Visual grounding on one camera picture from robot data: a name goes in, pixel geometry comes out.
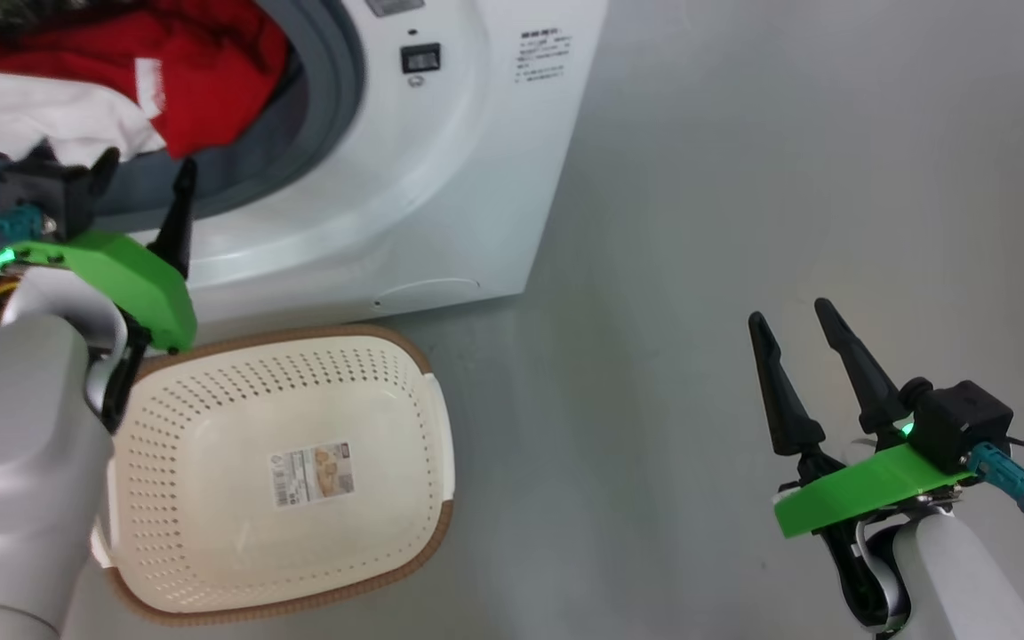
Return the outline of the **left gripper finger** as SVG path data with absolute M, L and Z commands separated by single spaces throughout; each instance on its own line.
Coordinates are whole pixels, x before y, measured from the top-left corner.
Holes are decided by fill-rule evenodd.
M 96 207 L 96 203 L 106 191 L 116 171 L 121 163 L 121 150 L 106 148 L 98 158 L 98 161 L 90 167 L 90 206 Z
M 175 268 L 182 279 L 188 279 L 190 267 L 191 227 L 195 221 L 191 206 L 197 181 L 198 165 L 195 158 L 186 158 L 173 182 L 173 202 L 160 224 L 158 234 L 150 243 L 150 252 L 167 266 Z

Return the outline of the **cream perforated basket brown rim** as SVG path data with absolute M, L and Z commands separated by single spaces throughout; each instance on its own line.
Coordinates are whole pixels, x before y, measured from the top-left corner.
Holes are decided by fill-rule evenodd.
M 268 457 L 352 447 L 355 490 L 274 505 Z M 139 374 L 108 465 L 92 553 L 131 612 L 207 627 L 390 586 L 437 552 L 455 463 L 442 386 L 378 325 L 261 333 Z

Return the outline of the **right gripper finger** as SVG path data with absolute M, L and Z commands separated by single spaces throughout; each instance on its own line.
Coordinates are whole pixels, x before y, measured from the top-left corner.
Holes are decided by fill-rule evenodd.
M 780 345 L 764 313 L 755 311 L 748 317 L 748 331 L 773 453 L 790 457 L 818 451 L 826 438 L 824 430 L 793 388 L 781 362 Z
M 814 312 L 829 347 L 841 357 L 846 376 L 859 406 L 859 425 L 864 433 L 876 435 L 892 429 L 911 412 L 899 399 L 899 389 L 877 362 L 864 341 L 843 319 L 836 305 L 825 297 L 814 301 Z

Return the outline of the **red garment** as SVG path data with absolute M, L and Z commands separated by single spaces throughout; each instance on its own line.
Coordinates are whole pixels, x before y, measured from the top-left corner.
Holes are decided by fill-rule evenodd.
M 227 146 L 260 116 L 289 54 L 257 0 L 142 0 L 0 37 L 0 74 L 105 86 L 147 113 L 171 157 Z

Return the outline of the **right gripper body green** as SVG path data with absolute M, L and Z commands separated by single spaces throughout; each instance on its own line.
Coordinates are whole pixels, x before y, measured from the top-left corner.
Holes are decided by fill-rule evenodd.
M 971 476 L 964 469 L 944 474 L 916 449 L 903 443 L 776 498 L 773 515 L 781 534 L 791 539 L 897 505 L 919 494 L 955 485 Z

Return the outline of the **left gripper body green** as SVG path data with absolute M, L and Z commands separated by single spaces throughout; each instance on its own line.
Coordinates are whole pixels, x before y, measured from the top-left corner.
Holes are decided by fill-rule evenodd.
M 130 317 L 158 351 L 187 351 L 196 313 L 186 280 L 126 234 L 89 231 L 72 242 L 24 242 L 0 250 L 0 275 L 20 272 L 5 309 L 11 324 L 28 315 L 69 319 L 105 343 Z

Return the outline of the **white front-load washing machine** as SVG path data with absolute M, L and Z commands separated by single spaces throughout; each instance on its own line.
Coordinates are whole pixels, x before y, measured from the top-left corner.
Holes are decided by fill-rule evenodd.
M 357 113 L 305 177 L 196 216 L 203 336 L 386 316 L 374 297 L 414 281 L 524 291 L 609 0 L 426 0 L 387 18 L 341 1 L 362 42 Z

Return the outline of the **white garment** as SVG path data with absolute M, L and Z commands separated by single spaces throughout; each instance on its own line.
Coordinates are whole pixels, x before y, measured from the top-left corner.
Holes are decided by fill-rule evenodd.
M 62 165 L 93 166 L 117 150 L 119 161 L 165 150 L 143 110 L 97 84 L 0 74 L 0 154 L 22 161 L 46 143 Z

